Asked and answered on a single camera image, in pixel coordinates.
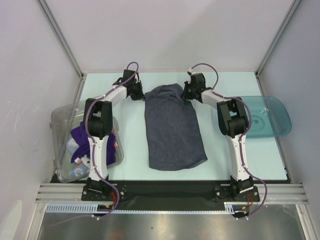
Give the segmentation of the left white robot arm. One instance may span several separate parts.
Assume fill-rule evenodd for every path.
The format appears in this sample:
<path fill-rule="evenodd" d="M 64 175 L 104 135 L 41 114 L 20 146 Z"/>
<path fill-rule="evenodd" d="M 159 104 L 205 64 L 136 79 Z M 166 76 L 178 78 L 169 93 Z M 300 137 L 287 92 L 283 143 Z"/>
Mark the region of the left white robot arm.
<path fill-rule="evenodd" d="M 125 69 L 104 95 L 85 101 L 83 127 L 88 136 L 90 172 L 82 190 L 82 201 L 105 201 L 118 189 L 108 182 L 107 145 L 113 130 L 113 107 L 127 97 L 144 98 L 137 70 Z"/>

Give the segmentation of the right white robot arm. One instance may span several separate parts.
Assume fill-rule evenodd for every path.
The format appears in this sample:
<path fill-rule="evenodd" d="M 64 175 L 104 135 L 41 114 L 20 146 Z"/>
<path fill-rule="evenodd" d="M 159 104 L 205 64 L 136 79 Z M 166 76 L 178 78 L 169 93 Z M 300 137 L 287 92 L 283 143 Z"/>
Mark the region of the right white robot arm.
<path fill-rule="evenodd" d="M 184 82 L 182 98 L 197 100 L 202 104 L 216 109 L 218 127 L 226 137 L 230 159 L 231 176 L 228 197 L 242 201 L 254 189 L 253 177 L 248 173 L 246 154 L 246 136 L 250 127 L 250 120 L 246 113 L 246 105 L 238 97 L 227 97 L 218 94 L 211 87 L 206 86 L 203 73 L 189 70 L 190 80 Z"/>

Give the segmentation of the grey towel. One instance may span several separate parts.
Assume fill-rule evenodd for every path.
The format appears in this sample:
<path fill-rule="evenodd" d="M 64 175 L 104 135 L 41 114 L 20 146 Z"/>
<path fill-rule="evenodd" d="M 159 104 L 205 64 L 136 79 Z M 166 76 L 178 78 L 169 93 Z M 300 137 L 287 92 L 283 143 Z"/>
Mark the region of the grey towel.
<path fill-rule="evenodd" d="M 207 161 L 196 111 L 175 83 L 145 94 L 149 167 L 158 171 L 192 169 Z"/>

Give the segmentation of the purple towel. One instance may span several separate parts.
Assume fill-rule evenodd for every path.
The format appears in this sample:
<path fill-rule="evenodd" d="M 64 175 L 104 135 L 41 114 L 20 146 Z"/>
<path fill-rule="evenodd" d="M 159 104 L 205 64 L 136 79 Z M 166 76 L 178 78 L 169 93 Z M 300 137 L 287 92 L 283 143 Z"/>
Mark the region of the purple towel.
<path fill-rule="evenodd" d="M 81 121 L 78 127 L 73 128 L 70 131 L 70 134 L 71 139 L 66 143 L 67 149 L 72 153 L 70 162 L 74 163 L 77 159 L 80 159 L 84 156 L 90 158 L 90 144 L 83 122 Z M 118 143 L 115 131 L 113 129 L 107 140 L 107 165 L 111 165 L 116 162 L 117 149 Z"/>

